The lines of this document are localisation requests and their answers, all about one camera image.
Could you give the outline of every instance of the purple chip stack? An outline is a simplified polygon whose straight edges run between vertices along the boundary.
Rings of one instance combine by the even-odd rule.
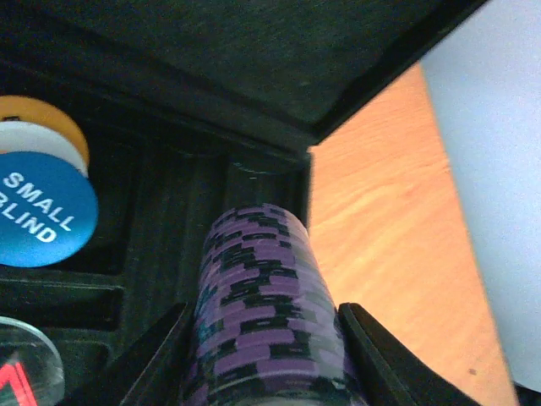
[[[193,343],[187,406],[366,404],[306,228],[280,207],[212,225]]]

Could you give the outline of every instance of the white lettering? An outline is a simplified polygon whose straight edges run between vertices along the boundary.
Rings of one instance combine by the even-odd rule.
[[[38,231],[41,230],[41,228],[44,226],[42,222],[38,223],[37,218],[31,217],[25,224],[23,224],[22,228],[28,228],[28,232],[30,234],[35,234]]]
[[[2,211],[2,215],[7,217],[9,220],[14,220],[15,217],[13,217],[11,214],[9,214],[11,211],[14,210],[15,207],[17,207],[18,204],[17,203],[12,203],[11,205],[9,205],[8,207],[6,207],[3,211]]]
[[[3,207],[3,204],[8,202],[8,197],[4,193],[0,192],[0,207]]]
[[[37,203],[34,203],[34,207],[41,207],[41,211],[43,211],[43,214],[47,214],[51,210],[52,206],[52,199],[44,199],[41,201],[38,201]]]
[[[25,177],[20,173],[13,172],[8,175],[7,178],[3,179],[3,184],[8,186],[11,189],[18,188],[21,182],[25,181]]]
[[[34,190],[33,184],[26,184],[19,190],[17,190],[17,195],[21,195],[23,199],[27,199],[30,203],[35,199],[43,195],[43,192],[39,189]]]
[[[66,220],[64,220],[63,222],[60,223],[60,227],[62,227],[64,230],[66,231],[71,231],[71,228],[68,227],[68,224],[71,223],[71,221],[74,219],[75,217],[73,216],[69,216],[66,218]]]
[[[62,211],[62,210],[63,210],[63,207],[57,207],[56,209],[54,209],[54,210],[51,212],[51,214],[49,214],[48,217],[49,217],[51,220],[53,220],[54,222],[60,222],[60,220],[58,220],[58,219],[56,218],[56,215],[57,215],[60,211]]]
[[[30,215],[29,212],[26,212],[21,217],[19,217],[17,220],[15,220],[15,224],[21,224],[26,218]]]
[[[36,235],[36,238],[39,239],[42,243],[50,243],[54,241],[57,237],[57,234],[52,231],[49,227],[43,228],[39,234]]]

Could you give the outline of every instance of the wooden surface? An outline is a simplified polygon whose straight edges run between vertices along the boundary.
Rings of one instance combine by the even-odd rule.
[[[334,300],[481,404],[516,404],[421,68],[313,153],[312,244]]]

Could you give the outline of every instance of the red marking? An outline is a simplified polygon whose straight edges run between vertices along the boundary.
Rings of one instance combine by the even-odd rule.
[[[36,397],[30,388],[25,369],[20,362],[6,364],[0,368],[0,391],[9,384],[19,406],[37,406]]]

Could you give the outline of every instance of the black case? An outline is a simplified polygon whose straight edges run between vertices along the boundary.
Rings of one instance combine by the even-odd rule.
[[[3,2],[0,91],[80,125],[101,213],[74,257],[0,266],[0,315],[52,339],[68,393],[114,370],[175,304],[186,317],[215,218],[268,202],[306,223],[308,147],[483,2]],[[351,339],[363,369],[373,355]],[[395,398],[396,386],[383,387]]]

